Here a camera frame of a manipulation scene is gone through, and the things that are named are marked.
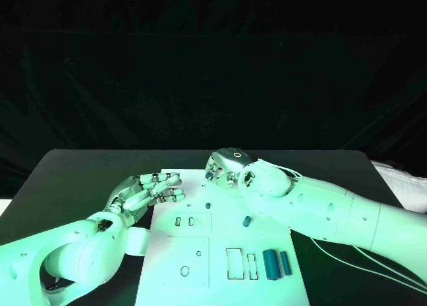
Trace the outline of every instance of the small blue object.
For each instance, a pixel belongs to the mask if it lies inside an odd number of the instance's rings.
[[[291,275],[291,267],[288,263],[286,252],[279,252],[280,264],[283,265],[283,275]]]
[[[280,276],[279,276],[279,262],[276,260],[275,250],[265,250],[262,252],[262,255],[265,262],[266,278],[270,281],[276,281],[278,279],[280,279]]]
[[[243,225],[244,227],[247,227],[249,222],[250,222],[250,217],[249,217],[249,216],[244,216],[241,225]]]

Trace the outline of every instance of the peg board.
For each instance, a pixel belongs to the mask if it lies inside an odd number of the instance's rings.
[[[308,305],[288,227],[253,216],[237,187],[214,186],[205,181],[203,170],[161,172],[179,173],[182,184],[177,187],[182,188],[185,199],[153,207],[135,305]],[[252,220],[244,227],[247,215]],[[241,250],[243,280],[227,279],[227,248]],[[276,250],[279,280],[266,279],[260,253],[266,249]],[[289,276],[282,271],[280,251],[288,255]],[[249,279],[246,254],[254,254],[256,280]]]

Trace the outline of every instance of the rectangular slot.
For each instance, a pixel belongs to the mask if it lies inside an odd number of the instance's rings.
[[[259,279],[259,276],[256,274],[256,256],[253,254],[246,254],[246,260],[247,260],[247,273],[249,273],[249,279]]]
[[[226,249],[227,279],[243,279],[243,255],[240,248]]]

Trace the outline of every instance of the cable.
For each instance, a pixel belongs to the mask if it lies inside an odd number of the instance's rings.
[[[416,282],[415,280],[412,280],[409,277],[406,277],[402,273],[399,273],[397,271],[394,271],[392,268],[389,268],[383,263],[380,263],[373,257],[370,257],[356,246],[353,246],[353,248],[380,266],[383,266],[389,271],[392,271],[396,275],[399,275],[402,278],[405,278],[407,281],[410,281],[413,284],[416,284],[420,288],[423,288],[423,290],[427,290],[427,286],[422,285],[419,282]]]
[[[374,272],[374,271],[370,271],[370,270],[367,270],[367,269],[358,267],[358,266],[354,266],[354,265],[351,265],[350,263],[347,263],[345,261],[343,261],[343,260],[340,260],[338,258],[335,258],[335,257],[334,257],[334,256],[332,256],[332,255],[318,246],[318,244],[317,244],[317,242],[314,241],[314,239],[312,239],[312,238],[309,238],[309,239],[311,239],[311,241],[314,242],[314,245],[315,245],[315,246],[318,247],[318,249],[322,251],[322,253],[324,253],[327,256],[330,256],[332,259],[335,259],[340,263],[344,263],[347,266],[353,266],[356,269],[360,269],[360,270],[363,270],[363,271],[366,271],[366,272],[370,272],[370,273],[373,273],[373,274],[377,274],[379,276],[381,276],[381,277],[390,279],[390,280],[394,281],[394,282],[399,282],[402,285],[407,286],[409,288],[412,288],[413,290],[419,291],[420,293],[423,293],[423,294],[427,295],[427,292],[425,292],[423,290],[420,290],[420,289],[418,289],[416,287],[413,287],[412,285],[403,283],[400,280],[393,279],[390,276],[386,276],[384,274],[380,274],[380,273],[377,273],[377,272]]]
[[[293,174],[293,177],[302,177],[302,175],[301,175],[296,171],[293,171],[292,169],[288,169],[288,168],[285,168],[285,167],[276,166],[275,164],[267,163],[267,162],[266,162],[265,160],[262,160],[260,158],[257,159],[257,161],[262,161],[265,164],[267,164],[267,165],[272,166],[272,167],[276,167],[276,168],[279,168],[279,169],[286,170],[291,174]]]

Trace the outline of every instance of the black curtain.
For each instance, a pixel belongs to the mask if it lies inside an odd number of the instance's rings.
[[[351,149],[427,176],[427,17],[269,1],[0,4],[0,197],[51,149]]]

